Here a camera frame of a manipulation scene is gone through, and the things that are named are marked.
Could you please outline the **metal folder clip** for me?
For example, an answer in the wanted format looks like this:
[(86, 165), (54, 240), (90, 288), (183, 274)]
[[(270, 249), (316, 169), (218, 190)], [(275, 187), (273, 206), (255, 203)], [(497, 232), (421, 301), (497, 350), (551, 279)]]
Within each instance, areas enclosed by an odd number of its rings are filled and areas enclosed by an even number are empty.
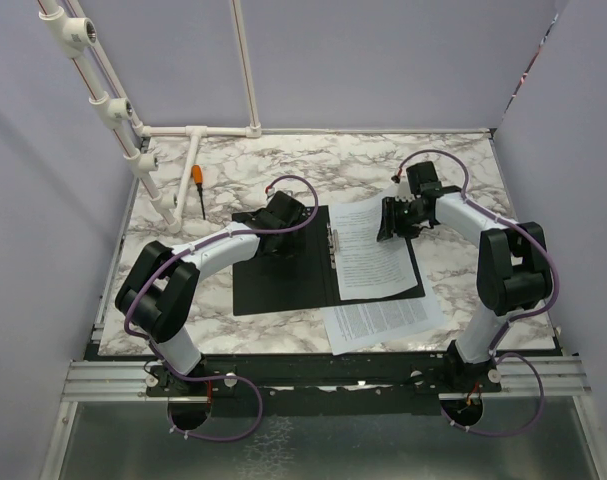
[(330, 223), (327, 224), (327, 244), (329, 251), (330, 267), (336, 269), (336, 255), (339, 253), (338, 231)]

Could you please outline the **printed paper sheet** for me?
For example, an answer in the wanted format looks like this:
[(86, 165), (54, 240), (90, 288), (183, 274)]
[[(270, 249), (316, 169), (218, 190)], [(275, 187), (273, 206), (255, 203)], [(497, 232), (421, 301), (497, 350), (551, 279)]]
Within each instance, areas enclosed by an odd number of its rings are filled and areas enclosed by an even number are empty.
[(322, 308), (333, 355), (399, 340), (446, 323), (432, 290), (422, 298)]
[(337, 238), (335, 265), (342, 301), (381, 299), (419, 285), (407, 243), (401, 238), (379, 242), (381, 195), (328, 207)]

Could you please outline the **grey black file folder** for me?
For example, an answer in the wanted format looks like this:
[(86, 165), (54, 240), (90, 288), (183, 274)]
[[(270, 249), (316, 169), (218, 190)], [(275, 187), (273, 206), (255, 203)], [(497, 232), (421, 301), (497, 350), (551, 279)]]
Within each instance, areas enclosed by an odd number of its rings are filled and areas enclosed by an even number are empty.
[(267, 255), (232, 266), (235, 316), (364, 304), (342, 300), (331, 266), (327, 229), (329, 212), (321, 206), (315, 219), (297, 234), (299, 249), (290, 256)]

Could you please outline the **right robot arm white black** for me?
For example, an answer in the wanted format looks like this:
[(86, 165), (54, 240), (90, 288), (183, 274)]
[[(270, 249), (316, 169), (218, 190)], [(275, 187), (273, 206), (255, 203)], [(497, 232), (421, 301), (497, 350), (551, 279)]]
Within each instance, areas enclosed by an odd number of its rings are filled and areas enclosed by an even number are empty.
[(426, 227), (447, 226), (478, 249), (476, 290), (480, 305), (464, 332), (453, 342), (455, 359), (442, 367), (444, 383), (464, 391), (479, 376), (477, 364), (488, 362), (510, 321), (553, 294), (542, 227), (515, 223), (474, 202), (461, 187), (445, 186), (431, 161), (399, 168), (412, 198), (386, 197), (381, 202), (377, 240), (414, 239)]

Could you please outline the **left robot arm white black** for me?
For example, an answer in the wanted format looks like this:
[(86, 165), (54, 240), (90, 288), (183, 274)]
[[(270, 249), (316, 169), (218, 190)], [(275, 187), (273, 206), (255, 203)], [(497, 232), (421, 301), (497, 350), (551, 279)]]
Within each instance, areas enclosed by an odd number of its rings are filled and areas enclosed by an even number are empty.
[(265, 207), (241, 215), (217, 233), (174, 247), (153, 241), (143, 248), (115, 307), (124, 315), (126, 332), (136, 326), (136, 334), (168, 366), (169, 382), (178, 392), (193, 394), (204, 380), (199, 366), (203, 355), (185, 327), (199, 283), (236, 263), (284, 254), (318, 209), (278, 191)]

